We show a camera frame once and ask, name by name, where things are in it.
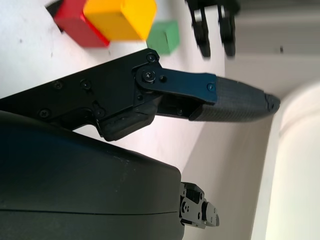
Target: metal bracket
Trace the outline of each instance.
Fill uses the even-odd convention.
[[[138,85],[149,91],[188,96],[207,103],[217,102],[217,76],[143,66],[135,74]]]
[[[181,223],[205,229],[220,224],[217,209],[205,199],[205,193],[195,184],[182,182],[180,185]]]

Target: metal clamp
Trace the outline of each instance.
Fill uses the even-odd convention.
[[[193,183],[181,183],[179,216],[182,224],[200,229],[220,225],[217,209],[205,199],[204,191]]]

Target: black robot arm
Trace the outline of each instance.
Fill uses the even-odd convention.
[[[278,98],[208,73],[164,69],[145,49],[0,99],[0,239],[181,240],[219,226],[216,208],[179,170],[107,141],[155,115],[246,122]]]
[[[278,98],[209,73],[162,68],[145,49],[0,99],[0,110],[75,130],[94,125],[107,141],[152,123],[155,115],[190,121],[247,122],[273,115]]]

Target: white wall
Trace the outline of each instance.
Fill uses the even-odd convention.
[[[267,24],[275,23],[273,17]],[[242,23],[250,25],[250,22],[247,18]],[[317,54],[237,52],[235,59],[226,60],[225,74],[283,98],[318,78],[319,66],[320,55]],[[207,200],[218,209],[220,226],[205,230],[187,227],[185,240],[250,239],[270,126],[271,119],[242,124],[207,123],[204,126],[182,178],[197,183],[204,190]]]
[[[273,171],[263,171],[262,181],[274,174],[270,201],[258,202],[257,215],[252,236],[259,236],[263,229],[258,222],[264,218],[267,226],[264,234],[267,240],[317,240],[320,238],[318,218],[320,214],[319,155],[320,155],[320,81],[299,89],[285,100],[282,114],[272,123],[270,135],[276,152]],[[274,162],[266,158],[266,163]],[[266,184],[261,185],[266,191]]]
[[[217,207],[220,226],[187,226],[184,240],[248,240],[271,119],[206,123],[182,172]]]

